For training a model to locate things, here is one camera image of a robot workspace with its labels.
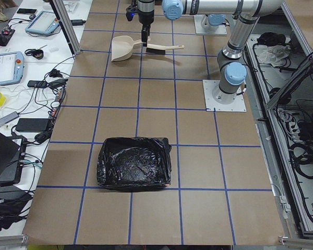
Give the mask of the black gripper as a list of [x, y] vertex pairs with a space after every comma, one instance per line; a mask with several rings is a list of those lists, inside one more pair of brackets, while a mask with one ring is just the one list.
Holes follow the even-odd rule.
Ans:
[[142, 45], [146, 47], [150, 42], [150, 28], [154, 22], [154, 0], [131, 1], [131, 4], [126, 8], [127, 20], [132, 21], [135, 14], [138, 15], [139, 22], [142, 24]]

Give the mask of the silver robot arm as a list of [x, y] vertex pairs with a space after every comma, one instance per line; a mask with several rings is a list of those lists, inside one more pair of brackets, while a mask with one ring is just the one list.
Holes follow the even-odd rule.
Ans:
[[209, 14], [203, 15], [201, 25], [204, 28], [217, 27], [220, 25], [228, 25], [225, 14]]
[[[231, 37], [221, 51], [227, 60], [238, 60], [258, 19], [277, 10], [282, 1], [162, 1], [163, 14], [168, 20], [177, 20], [182, 15], [232, 14], [236, 19]], [[132, 21], [138, 15], [142, 24], [141, 41], [149, 45], [151, 24], [154, 22], [155, 1], [131, 1], [126, 8], [126, 18]]]

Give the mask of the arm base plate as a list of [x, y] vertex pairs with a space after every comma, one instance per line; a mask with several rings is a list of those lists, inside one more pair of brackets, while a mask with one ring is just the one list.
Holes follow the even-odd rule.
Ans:
[[206, 111], [246, 112], [246, 105], [239, 87], [234, 94], [226, 94], [219, 89], [219, 80], [203, 80]]
[[197, 35], [226, 36], [225, 14], [195, 15]]

